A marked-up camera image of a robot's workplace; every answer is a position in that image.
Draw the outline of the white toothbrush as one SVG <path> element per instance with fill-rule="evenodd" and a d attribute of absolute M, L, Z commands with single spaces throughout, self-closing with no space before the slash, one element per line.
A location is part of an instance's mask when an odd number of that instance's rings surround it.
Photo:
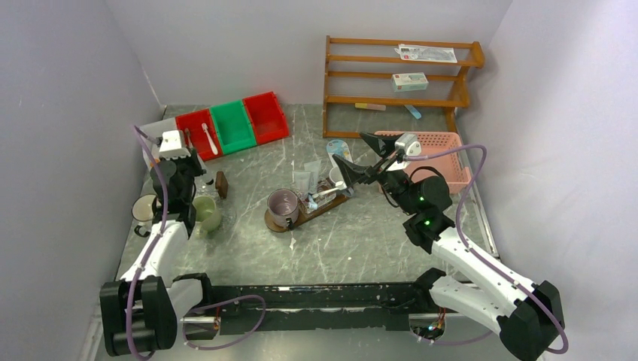
<path fill-rule="evenodd" d="M 334 184 L 334 187 L 329 188 L 327 190 L 322 190 L 322 191 L 320 191 L 318 193 L 315 193 L 313 196 L 314 197 L 321 197 L 321 196 L 328 195 L 330 193 L 334 193 L 334 192 L 336 192 L 338 190 L 345 190 L 346 188 L 347 188 L 347 186 L 346 186 L 345 182 L 341 180 L 341 181 L 337 181 Z"/>

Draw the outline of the grey-blue mug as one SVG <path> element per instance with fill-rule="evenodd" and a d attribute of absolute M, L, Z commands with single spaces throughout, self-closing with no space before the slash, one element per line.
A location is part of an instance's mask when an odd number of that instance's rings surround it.
<path fill-rule="evenodd" d="M 330 169 L 329 179 L 333 184 L 337 184 L 338 182 L 345 182 L 338 166 L 334 166 Z"/>

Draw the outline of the brown wooden block holder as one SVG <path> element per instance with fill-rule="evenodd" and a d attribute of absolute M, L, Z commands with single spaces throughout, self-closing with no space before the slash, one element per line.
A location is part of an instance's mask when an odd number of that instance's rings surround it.
<path fill-rule="evenodd" d="M 204 175 L 197 177 L 196 195 L 211 196 L 217 194 L 220 199 L 227 199 L 229 195 L 229 182 L 223 171 L 207 171 Z"/>

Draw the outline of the grey toothbrush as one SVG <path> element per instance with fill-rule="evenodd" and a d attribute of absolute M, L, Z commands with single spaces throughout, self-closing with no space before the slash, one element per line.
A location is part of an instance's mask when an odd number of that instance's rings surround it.
<path fill-rule="evenodd" d="M 188 146 L 188 148 L 190 150 L 192 150 L 194 148 L 194 146 L 193 146 L 193 142 L 192 142 L 191 137 L 190 137 L 190 130 L 189 129 L 185 129 L 184 130 L 184 134 L 186 135 L 187 146 Z"/>

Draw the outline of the toothpaste tube black cap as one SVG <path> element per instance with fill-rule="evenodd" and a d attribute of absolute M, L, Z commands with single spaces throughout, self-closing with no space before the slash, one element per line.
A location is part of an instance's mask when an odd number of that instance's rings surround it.
<path fill-rule="evenodd" d="M 317 192 L 317 186 L 319 183 L 319 175 L 321 172 L 321 164 L 322 161 L 321 160 L 315 160 L 315 161 L 311 161 L 311 162 L 306 162 L 304 164 L 304 169 L 307 172 L 311 173 L 311 177 L 309 180 L 309 187 L 308 187 L 308 191 L 310 193 L 316 193 Z"/>

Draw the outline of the cream toothbrush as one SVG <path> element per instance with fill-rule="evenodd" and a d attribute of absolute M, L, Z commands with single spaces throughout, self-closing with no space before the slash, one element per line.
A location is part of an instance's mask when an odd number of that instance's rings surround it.
<path fill-rule="evenodd" d="M 211 136 L 211 133 L 209 132 L 209 128 L 208 128 L 208 124 L 207 123 L 203 123 L 202 124 L 202 130 L 205 133 L 205 136 L 206 136 L 206 138 L 208 140 L 208 144 L 209 144 L 209 147 L 211 148 L 211 152 L 215 156 L 218 155 L 219 154 L 219 150 L 218 150 L 216 144 L 214 143 L 214 140 L 213 140 L 213 138 Z"/>

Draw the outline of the pale green mug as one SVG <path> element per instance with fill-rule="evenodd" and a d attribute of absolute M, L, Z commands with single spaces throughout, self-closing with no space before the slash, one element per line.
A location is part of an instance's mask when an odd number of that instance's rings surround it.
<path fill-rule="evenodd" d="M 212 197 L 196 196 L 193 206 L 196 209 L 196 223 L 199 225 L 199 234 L 202 237 L 209 236 L 219 228 L 222 213 Z"/>

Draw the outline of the white enamel mug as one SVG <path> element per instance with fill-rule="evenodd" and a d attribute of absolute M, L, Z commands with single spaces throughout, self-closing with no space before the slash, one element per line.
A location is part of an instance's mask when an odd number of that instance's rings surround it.
<path fill-rule="evenodd" d="M 156 195 L 147 194 L 139 197 L 132 206 L 132 217 L 136 222 L 133 232 L 139 237 L 147 238 L 151 233 L 155 201 Z"/>

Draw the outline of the purple mug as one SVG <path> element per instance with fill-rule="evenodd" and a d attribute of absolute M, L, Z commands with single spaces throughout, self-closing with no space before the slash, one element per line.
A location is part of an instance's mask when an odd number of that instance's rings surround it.
<path fill-rule="evenodd" d="M 294 227 L 299 217 L 299 198 L 294 191 L 282 188 L 272 192 L 267 206 L 275 225 L 286 230 Z"/>

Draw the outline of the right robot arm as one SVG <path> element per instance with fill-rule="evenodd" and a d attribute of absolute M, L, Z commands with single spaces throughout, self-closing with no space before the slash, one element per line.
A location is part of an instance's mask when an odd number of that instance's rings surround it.
<path fill-rule="evenodd" d="M 566 353 L 570 344 L 557 287 L 520 275 L 467 238 L 460 218 L 445 215 L 453 202 L 438 170 L 432 169 L 429 177 L 418 181 L 406 173 L 413 162 L 428 159 L 417 135 L 362 133 L 361 138 L 379 160 L 362 166 L 333 155 L 345 186 L 379 184 L 389 203 L 407 216 L 403 227 L 410 242 L 469 280 L 462 284 L 436 268 L 426 271 L 415 282 L 416 307 L 425 312 L 436 307 L 450 309 L 480 323 L 520 360 L 535 360 L 552 352 L 556 340 L 562 343 L 557 352 Z"/>

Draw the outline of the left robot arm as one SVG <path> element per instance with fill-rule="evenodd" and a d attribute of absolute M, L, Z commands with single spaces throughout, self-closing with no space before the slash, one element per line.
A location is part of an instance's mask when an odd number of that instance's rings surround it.
<path fill-rule="evenodd" d="M 196 225 L 196 177 L 207 173 L 196 151 L 174 159 L 164 156 L 150 172 L 156 193 L 151 205 L 149 239 L 133 265 L 117 281 L 100 289 L 105 349 L 109 356 L 138 353 L 146 360 L 171 348 L 177 338 L 177 294 L 170 293 L 172 258 Z"/>

